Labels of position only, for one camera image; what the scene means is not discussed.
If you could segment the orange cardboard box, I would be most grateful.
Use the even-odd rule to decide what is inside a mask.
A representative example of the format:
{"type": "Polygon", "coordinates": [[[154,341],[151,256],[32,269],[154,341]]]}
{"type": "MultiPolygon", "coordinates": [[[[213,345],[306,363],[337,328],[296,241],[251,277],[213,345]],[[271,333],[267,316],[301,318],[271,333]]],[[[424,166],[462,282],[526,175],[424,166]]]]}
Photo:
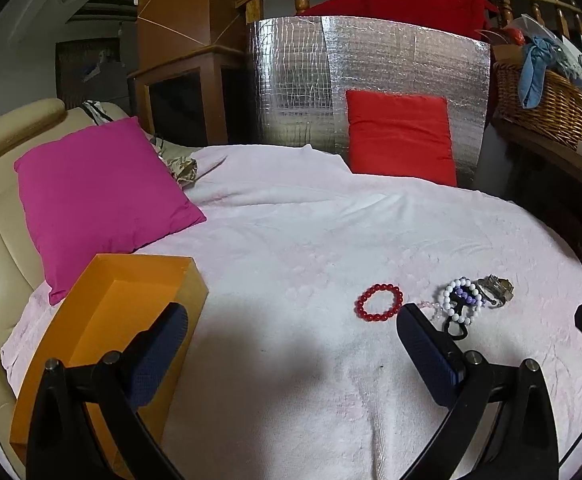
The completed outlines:
{"type": "Polygon", "coordinates": [[[30,361],[10,440],[29,479],[178,479],[160,442],[208,289],[190,257],[97,255],[30,361]],[[170,302],[188,333],[152,401],[129,404],[130,352],[170,302]]]}

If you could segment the pink white blanket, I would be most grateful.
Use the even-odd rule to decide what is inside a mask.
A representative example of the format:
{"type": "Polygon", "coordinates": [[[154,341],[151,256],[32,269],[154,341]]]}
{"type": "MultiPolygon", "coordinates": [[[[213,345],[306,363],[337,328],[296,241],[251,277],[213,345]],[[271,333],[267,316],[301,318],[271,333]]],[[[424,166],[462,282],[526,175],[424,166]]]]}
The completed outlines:
{"type": "Polygon", "coordinates": [[[582,466],[582,265],[523,208],[411,178],[353,174],[312,148],[200,151],[187,198],[202,223],[140,255],[192,258],[208,297],[165,431],[190,479],[396,479],[443,418],[395,334],[355,299],[393,283],[434,315],[455,278],[495,274],[514,296],[466,345],[539,362],[562,478],[582,466]]]}

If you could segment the magenta pillow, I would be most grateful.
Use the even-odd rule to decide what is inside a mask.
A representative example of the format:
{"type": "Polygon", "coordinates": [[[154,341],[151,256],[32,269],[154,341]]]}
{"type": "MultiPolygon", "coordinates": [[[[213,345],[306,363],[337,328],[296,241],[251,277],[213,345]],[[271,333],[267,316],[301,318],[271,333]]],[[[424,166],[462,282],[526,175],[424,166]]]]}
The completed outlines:
{"type": "Polygon", "coordinates": [[[95,255],[131,254],[205,220],[134,117],[31,148],[14,171],[50,304],[95,255]]]}

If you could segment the beige leather sofa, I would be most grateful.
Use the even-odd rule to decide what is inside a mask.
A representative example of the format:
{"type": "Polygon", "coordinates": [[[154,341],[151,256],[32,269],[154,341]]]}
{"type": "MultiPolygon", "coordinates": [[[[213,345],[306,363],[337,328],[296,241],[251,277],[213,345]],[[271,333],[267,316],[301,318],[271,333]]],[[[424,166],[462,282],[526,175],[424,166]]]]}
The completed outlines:
{"type": "MultiPolygon", "coordinates": [[[[0,116],[0,349],[20,320],[33,291],[44,281],[41,261],[25,226],[14,162],[31,148],[87,128],[80,107],[57,98],[26,104],[0,116]]],[[[9,443],[16,396],[0,361],[0,462],[14,479],[25,466],[9,443]]]]}

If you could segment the wicker basket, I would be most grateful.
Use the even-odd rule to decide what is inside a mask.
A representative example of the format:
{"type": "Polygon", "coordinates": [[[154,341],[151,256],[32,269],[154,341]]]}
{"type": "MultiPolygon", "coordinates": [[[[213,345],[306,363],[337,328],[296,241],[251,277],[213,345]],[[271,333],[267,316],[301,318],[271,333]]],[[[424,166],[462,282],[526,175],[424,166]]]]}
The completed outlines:
{"type": "Polygon", "coordinates": [[[548,70],[539,104],[523,108],[518,96],[522,67],[497,62],[494,67],[497,84],[496,112],[512,124],[576,150],[582,142],[582,92],[567,79],[548,70]]]}

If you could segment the red small pillow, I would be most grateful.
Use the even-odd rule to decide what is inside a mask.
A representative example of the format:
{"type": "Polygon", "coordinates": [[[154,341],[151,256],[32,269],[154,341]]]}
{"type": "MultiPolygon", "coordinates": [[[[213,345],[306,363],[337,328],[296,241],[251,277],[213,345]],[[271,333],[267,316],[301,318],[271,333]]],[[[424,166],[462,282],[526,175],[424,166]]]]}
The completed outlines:
{"type": "Polygon", "coordinates": [[[346,102],[355,174],[457,184],[445,98],[350,89],[346,102]]]}

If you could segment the wooden pillar cabinet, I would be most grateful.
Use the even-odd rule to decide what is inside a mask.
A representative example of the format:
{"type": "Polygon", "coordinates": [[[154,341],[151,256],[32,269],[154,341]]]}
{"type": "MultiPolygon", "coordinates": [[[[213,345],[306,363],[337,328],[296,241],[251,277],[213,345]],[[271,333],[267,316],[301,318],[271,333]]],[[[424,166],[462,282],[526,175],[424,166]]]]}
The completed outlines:
{"type": "Polygon", "coordinates": [[[255,136],[248,28],[238,0],[138,0],[136,114],[148,133],[184,146],[255,136]]]}

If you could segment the blue cloth in basket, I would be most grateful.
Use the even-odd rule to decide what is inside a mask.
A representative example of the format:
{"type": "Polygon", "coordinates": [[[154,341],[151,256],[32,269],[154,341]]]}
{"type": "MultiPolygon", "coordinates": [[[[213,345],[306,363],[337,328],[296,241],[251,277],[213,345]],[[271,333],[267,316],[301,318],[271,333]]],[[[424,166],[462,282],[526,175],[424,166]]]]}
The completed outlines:
{"type": "Polygon", "coordinates": [[[533,36],[523,48],[518,97],[523,110],[538,107],[544,93],[546,71],[559,63],[561,47],[556,40],[533,36]]]}

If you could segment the silver foil insulation sheet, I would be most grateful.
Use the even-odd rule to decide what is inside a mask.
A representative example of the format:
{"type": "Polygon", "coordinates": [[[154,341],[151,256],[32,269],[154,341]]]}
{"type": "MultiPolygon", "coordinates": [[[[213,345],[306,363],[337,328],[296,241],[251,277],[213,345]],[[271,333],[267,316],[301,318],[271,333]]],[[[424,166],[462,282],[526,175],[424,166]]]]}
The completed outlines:
{"type": "Polygon", "coordinates": [[[349,89],[441,96],[458,183],[474,181],[490,79],[486,42],[359,16],[265,18],[248,28],[257,139],[348,155],[349,89]]]}

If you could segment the red cloth on railing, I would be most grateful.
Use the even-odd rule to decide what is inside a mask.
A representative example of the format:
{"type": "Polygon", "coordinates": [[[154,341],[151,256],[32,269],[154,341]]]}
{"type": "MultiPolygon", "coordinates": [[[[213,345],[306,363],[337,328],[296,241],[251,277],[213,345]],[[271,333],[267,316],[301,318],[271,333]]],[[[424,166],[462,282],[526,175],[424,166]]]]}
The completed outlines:
{"type": "Polygon", "coordinates": [[[488,0],[327,0],[302,14],[376,18],[480,39],[489,28],[486,13],[496,10],[488,0]]]}

